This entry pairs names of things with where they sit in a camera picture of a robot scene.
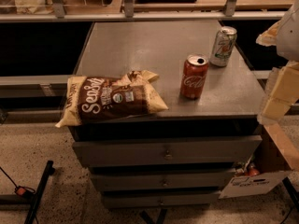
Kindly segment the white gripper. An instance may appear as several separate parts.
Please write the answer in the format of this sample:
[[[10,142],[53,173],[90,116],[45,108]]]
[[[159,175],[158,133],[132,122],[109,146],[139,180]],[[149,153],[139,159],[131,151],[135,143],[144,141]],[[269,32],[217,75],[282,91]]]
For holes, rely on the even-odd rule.
[[[280,21],[258,35],[256,43],[275,46],[277,53],[289,60],[282,68],[273,68],[266,82],[257,120],[262,125],[280,121],[299,100],[299,0]]]

